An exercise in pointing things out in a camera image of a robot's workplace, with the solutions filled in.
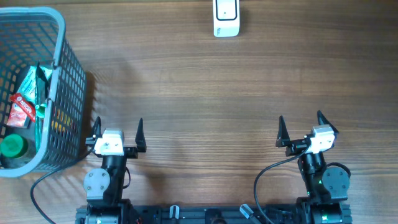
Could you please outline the green lid jar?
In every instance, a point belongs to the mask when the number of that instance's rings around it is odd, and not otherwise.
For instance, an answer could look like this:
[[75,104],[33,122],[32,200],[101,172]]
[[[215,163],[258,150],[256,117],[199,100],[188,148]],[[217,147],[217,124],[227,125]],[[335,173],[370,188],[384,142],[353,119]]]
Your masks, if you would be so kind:
[[19,158],[26,154],[29,143],[26,138],[18,134],[6,136],[1,143],[1,154],[8,158]]

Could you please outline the red white tissue pack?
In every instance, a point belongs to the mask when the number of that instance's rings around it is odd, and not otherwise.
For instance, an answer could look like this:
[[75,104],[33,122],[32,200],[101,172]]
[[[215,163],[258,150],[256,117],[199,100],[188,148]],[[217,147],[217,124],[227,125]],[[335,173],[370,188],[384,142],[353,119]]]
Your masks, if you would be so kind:
[[27,129],[29,121],[27,114],[17,104],[13,103],[6,125],[13,128]]

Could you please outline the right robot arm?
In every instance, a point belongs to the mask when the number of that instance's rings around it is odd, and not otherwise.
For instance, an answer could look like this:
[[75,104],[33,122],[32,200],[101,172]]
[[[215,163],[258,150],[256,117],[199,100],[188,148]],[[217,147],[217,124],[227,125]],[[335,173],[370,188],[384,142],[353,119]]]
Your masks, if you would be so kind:
[[276,147],[298,157],[298,169],[307,190],[294,205],[299,223],[352,223],[348,199],[351,171],[338,162],[325,162],[323,153],[334,147],[339,131],[317,112],[318,125],[302,139],[291,140],[283,116],[279,117]]

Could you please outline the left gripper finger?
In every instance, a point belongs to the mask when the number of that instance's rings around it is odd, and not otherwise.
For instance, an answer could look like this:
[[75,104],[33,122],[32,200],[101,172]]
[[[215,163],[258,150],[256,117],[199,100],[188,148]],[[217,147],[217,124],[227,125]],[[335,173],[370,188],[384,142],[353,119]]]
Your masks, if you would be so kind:
[[99,116],[96,118],[94,125],[91,129],[91,136],[93,138],[101,136],[101,118]]
[[137,127],[135,143],[136,143],[136,147],[137,147],[137,151],[138,152],[146,152],[147,144],[146,144],[146,139],[145,139],[145,136],[144,136],[144,122],[143,122],[142,118],[139,120],[139,124],[138,124],[138,127]]

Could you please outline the green white glove package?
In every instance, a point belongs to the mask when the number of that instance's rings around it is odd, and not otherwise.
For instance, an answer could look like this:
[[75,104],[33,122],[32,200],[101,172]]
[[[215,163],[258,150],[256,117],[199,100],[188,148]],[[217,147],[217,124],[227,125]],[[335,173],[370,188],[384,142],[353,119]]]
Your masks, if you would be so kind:
[[[46,77],[45,72],[40,67],[40,63],[39,62],[37,63],[35,79],[36,79],[37,87],[35,89],[35,102],[34,102],[34,105],[41,105],[43,103],[46,103],[45,101],[46,101],[46,99],[48,97],[48,94],[49,94],[49,81],[48,81],[48,78]],[[41,145],[43,122],[44,122],[44,119],[36,117],[36,122],[35,122],[35,148],[36,148],[36,152],[39,151],[40,145]]]

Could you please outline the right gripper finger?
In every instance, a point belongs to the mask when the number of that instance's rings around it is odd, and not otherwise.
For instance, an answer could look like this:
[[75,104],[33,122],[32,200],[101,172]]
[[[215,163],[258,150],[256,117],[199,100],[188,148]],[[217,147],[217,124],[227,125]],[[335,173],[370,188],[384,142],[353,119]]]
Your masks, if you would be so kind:
[[317,111],[317,120],[319,125],[329,125],[335,136],[339,134],[339,131],[326,119],[320,110]]
[[290,136],[285,124],[284,117],[282,115],[279,116],[279,130],[277,133],[277,139],[275,142],[276,147],[284,147],[288,146],[290,143]]

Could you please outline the red coffee stick sachet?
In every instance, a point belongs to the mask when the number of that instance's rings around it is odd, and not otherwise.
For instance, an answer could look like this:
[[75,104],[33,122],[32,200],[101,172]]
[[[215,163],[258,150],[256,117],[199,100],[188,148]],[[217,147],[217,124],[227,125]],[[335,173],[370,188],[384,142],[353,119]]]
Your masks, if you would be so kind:
[[10,99],[21,108],[33,123],[36,122],[35,108],[20,93],[11,95]]

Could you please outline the red chili sauce bottle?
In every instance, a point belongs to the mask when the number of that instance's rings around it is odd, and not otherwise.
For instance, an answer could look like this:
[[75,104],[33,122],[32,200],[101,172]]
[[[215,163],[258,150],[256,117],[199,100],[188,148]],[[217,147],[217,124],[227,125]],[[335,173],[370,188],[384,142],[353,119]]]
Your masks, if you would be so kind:
[[47,109],[47,104],[43,103],[41,105],[35,105],[35,114],[36,117],[44,119],[45,118],[45,110]]

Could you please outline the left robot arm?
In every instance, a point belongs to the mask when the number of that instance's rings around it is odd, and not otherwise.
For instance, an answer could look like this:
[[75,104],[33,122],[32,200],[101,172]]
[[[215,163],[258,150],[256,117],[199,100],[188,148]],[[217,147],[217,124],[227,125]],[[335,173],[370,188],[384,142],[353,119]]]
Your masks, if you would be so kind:
[[147,150],[143,120],[139,120],[134,146],[124,145],[124,133],[120,129],[101,130],[101,118],[97,118],[85,144],[102,159],[101,167],[89,171],[84,178],[86,208],[76,212],[75,222],[97,223],[140,223],[141,217],[129,199],[123,199],[123,190],[128,159],[138,158]]

